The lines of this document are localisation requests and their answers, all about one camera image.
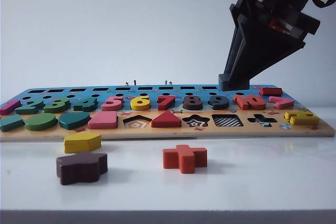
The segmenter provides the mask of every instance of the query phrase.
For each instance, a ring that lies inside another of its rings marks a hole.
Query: yellow pentagon piece
[[[101,136],[93,133],[77,133],[64,137],[64,152],[90,152],[101,146]]]
[[[285,118],[291,124],[317,125],[320,119],[310,111],[290,111],[286,112]]]

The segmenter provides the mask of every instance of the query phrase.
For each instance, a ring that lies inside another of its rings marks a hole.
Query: yellow piece
[[[100,148],[101,137],[93,133],[77,133],[64,137],[64,152],[90,152]]]
[[[285,118],[291,124],[317,125],[320,119],[310,111],[286,112]]]
[[[136,111],[148,110],[151,107],[151,101],[148,95],[136,97],[131,100],[131,109]]]

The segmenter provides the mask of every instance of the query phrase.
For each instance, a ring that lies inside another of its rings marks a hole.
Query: green oval piece
[[[43,131],[57,124],[57,119],[54,114],[41,113],[32,115],[25,123],[26,128],[30,131]]]
[[[35,114],[39,108],[43,108],[43,100],[30,100],[27,105],[15,109],[16,114]]]
[[[19,115],[11,115],[0,119],[0,130],[3,132],[10,131],[24,124],[25,123]]]
[[[74,128],[81,127],[87,124],[90,119],[91,117],[88,112],[64,113],[58,118],[59,124],[67,130],[72,130]]]
[[[67,110],[70,106],[70,101],[68,98],[57,98],[52,101],[52,105],[44,107],[44,112],[46,113],[59,113]]]

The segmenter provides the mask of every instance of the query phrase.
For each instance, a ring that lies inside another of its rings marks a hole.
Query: red triangle piece
[[[165,111],[152,120],[152,127],[181,127],[181,119],[170,111]]]

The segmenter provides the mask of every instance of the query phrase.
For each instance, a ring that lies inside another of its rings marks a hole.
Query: checkered square slot
[[[218,127],[242,127],[244,126],[237,115],[222,114],[212,115],[212,118]]]

